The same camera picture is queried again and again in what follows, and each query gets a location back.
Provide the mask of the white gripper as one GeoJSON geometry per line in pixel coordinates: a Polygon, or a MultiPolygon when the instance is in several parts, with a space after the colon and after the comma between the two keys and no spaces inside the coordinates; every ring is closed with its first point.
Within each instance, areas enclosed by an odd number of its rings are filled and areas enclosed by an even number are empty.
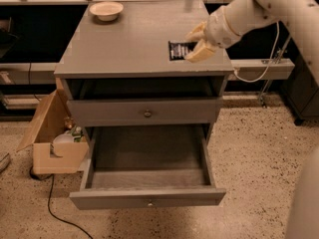
{"type": "Polygon", "coordinates": [[[197,63],[213,56],[217,47],[227,49],[241,40],[230,27],[226,19],[225,6],[212,12],[207,22],[203,21],[186,34],[188,42],[199,41],[185,59],[197,63]]]}

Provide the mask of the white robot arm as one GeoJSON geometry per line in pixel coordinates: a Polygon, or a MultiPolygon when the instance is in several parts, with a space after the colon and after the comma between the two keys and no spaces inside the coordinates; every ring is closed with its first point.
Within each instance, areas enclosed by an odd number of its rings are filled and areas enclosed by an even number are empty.
{"type": "MultiPolygon", "coordinates": [[[[315,0],[234,0],[210,14],[186,38],[196,44],[185,58],[199,62],[254,29],[282,22],[312,77],[319,77],[319,5],[315,0]]],[[[319,148],[308,155],[299,177],[285,239],[319,239],[319,148]]]]}

